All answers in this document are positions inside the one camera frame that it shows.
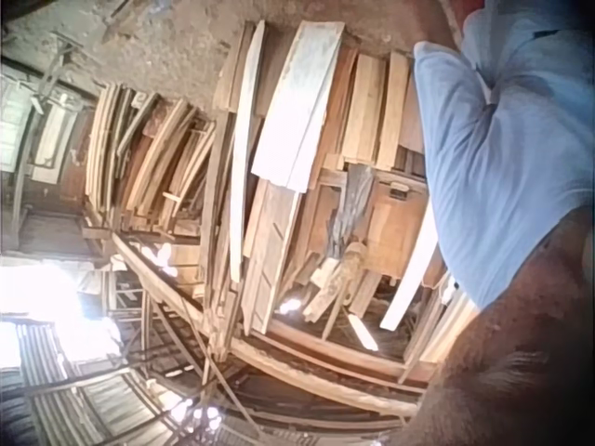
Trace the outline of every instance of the lumber stack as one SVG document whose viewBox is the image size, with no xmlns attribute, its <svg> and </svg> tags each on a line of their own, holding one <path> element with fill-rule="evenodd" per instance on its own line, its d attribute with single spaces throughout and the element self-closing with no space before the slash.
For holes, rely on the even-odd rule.
<svg viewBox="0 0 595 446">
<path fill-rule="evenodd" d="M 297 295 L 305 321 L 330 313 L 326 339 L 341 307 L 365 317 L 384 279 L 406 278 L 408 308 L 420 286 L 435 288 L 445 273 L 428 212 L 412 63 L 399 53 L 361 54 L 343 33 L 334 22 L 305 21 L 289 32 L 246 24 L 220 74 L 213 106 L 228 135 L 209 166 L 205 201 L 212 185 L 225 187 L 226 172 L 230 197 L 203 213 L 201 265 L 209 304 L 220 306 L 213 313 L 225 320 L 241 311 L 247 335 L 267 333 Z M 331 278 L 350 263 L 354 243 L 364 247 L 355 277 L 338 292 Z"/>
<path fill-rule="evenodd" d="M 169 102 L 154 93 L 106 86 L 86 164 L 86 195 L 100 224 L 197 235 L 214 137 L 215 124 L 183 99 Z M 179 222 L 186 229 L 176 229 Z"/>
<path fill-rule="evenodd" d="M 200 301 L 218 361 L 240 325 L 264 335 L 284 318 L 324 343 L 339 321 L 390 337 L 403 321 L 442 320 L 419 297 L 440 293 L 446 270 L 411 60 L 362 54 L 344 28 L 247 23 L 221 71 L 213 121 L 184 99 L 135 104 L 119 85 L 99 98 L 89 202 L 139 249 L 149 236 L 152 249 L 192 246 L 174 267 L 178 287 Z"/>
</svg>

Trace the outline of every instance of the light blue shirt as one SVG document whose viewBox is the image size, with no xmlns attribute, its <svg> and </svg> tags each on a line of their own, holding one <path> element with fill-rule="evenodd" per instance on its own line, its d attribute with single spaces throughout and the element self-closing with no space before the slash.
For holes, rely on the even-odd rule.
<svg viewBox="0 0 595 446">
<path fill-rule="evenodd" d="M 489 7 L 470 16 L 464 55 L 427 42 L 414 49 L 439 245 L 481 309 L 566 214 L 593 205 L 591 36 L 515 14 L 500 41 L 482 38 L 502 32 Z"/>
</svg>

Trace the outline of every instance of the concrete floor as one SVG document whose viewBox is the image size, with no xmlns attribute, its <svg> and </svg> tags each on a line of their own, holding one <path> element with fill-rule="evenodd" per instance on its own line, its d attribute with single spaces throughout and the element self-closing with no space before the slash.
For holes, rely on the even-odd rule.
<svg viewBox="0 0 595 446">
<path fill-rule="evenodd" d="M 219 70 L 245 20 L 279 26 L 301 20 L 340 20 L 363 51 L 410 52 L 428 39 L 452 44 L 439 0 L 132 0 L 102 36 L 102 20 L 119 1 L 59 0 L 8 24 L 3 55 L 43 70 L 56 49 L 57 30 L 86 47 L 92 59 L 71 82 L 97 91 L 92 80 L 117 81 L 165 97 L 184 97 L 210 113 Z"/>
</svg>

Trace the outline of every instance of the skin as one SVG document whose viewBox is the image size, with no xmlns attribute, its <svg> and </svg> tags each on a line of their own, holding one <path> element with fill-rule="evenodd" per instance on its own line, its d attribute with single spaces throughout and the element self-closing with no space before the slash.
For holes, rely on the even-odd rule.
<svg viewBox="0 0 595 446">
<path fill-rule="evenodd" d="M 541 242 L 389 444 L 593 444 L 592 216 L 573 211 Z"/>
</svg>

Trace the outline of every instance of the person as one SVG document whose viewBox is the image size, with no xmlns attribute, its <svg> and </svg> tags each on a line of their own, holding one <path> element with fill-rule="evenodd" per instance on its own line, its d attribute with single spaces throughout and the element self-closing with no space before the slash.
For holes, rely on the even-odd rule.
<svg viewBox="0 0 595 446">
<path fill-rule="evenodd" d="M 486 0 L 461 53 L 414 48 L 439 245 L 481 313 L 395 445 L 593 438 L 594 52 L 571 4 Z"/>
</svg>

